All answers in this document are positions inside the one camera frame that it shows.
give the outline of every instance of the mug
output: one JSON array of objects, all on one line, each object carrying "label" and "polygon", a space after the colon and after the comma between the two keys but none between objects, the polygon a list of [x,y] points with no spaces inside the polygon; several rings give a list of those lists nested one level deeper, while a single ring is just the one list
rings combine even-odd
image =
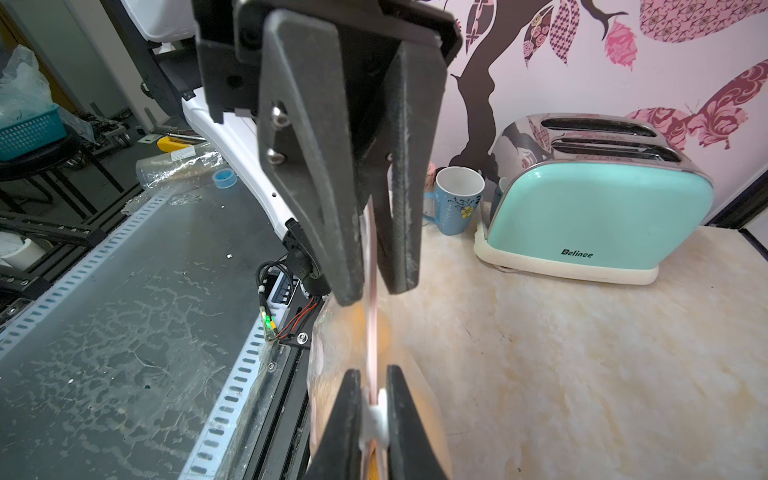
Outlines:
[{"label": "mug", "polygon": [[435,201],[435,216],[424,218],[436,223],[444,235],[458,235],[469,225],[484,188],[485,179],[471,168],[443,168],[435,178],[435,191],[424,194]]}]

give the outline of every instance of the blue tape roll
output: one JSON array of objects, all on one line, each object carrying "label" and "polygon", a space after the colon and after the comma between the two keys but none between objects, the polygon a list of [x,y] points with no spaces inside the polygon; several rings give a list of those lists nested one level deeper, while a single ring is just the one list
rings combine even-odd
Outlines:
[{"label": "blue tape roll", "polygon": [[235,170],[231,168],[222,168],[214,172],[214,183],[218,188],[229,188],[237,183]]}]

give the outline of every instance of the toaster slot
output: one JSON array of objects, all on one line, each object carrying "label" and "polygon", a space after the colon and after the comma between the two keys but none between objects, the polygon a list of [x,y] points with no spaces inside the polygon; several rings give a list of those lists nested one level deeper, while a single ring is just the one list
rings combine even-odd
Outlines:
[{"label": "toaster slot", "polygon": [[681,162],[680,156],[670,148],[628,141],[559,138],[552,142],[552,148],[564,154],[628,157],[641,160],[667,161],[676,164]]},{"label": "toaster slot", "polygon": [[552,130],[601,131],[638,137],[656,137],[656,132],[643,125],[607,118],[547,118],[541,121],[541,126]]}]

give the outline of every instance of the white plastic base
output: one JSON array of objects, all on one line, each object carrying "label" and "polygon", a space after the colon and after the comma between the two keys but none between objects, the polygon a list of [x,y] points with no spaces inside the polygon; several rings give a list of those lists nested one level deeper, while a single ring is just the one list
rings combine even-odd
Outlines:
[{"label": "white plastic base", "polygon": [[270,218],[272,228],[282,240],[288,231],[286,222],[293,218],[293,212],[261,170],[256,124],[250,118],[237,117],[233,113],[224,114],[223,124],[214,123],[208,114],[203,88],[198,88],[194,94],[194,98],[181,101],[187,123],[221,152],[224,160],[259,201]]},{"label": "white plastic base", "polygon": [[144,40],[164,43],[194,37],[191,0],[122,0]]},{"label": "white plastic base", "polygon": [[648,285],[653,283],[659,274],[658,265],[650,270],[610,268],[607,266],[579,265],[576,263],[545,260],[518,253],[505,252],[504,250],[496,250],[488,245],[488,241],[485,239],[485,225],[482,222],[478,222],[478,231],[475,233],[475,255],[480,260],[493,263],[494,265],[506,266],[507,268],[593,282]]}]

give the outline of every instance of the mug handle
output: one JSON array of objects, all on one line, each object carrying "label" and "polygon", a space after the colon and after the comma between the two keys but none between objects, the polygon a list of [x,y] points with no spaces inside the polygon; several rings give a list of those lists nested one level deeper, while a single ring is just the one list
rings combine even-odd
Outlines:
[{"label": "mug handle", "polygon": [[[435,215],[437,215],[437,193],[435,193],[435,192],[424,192],[424,199],[425,200],[434,200],[435,201]],[[424,218],[426,220],[429,220],[432,223],[437,223],[437,219],[435,217],[430,217],[429,215],[425,215]]]}]

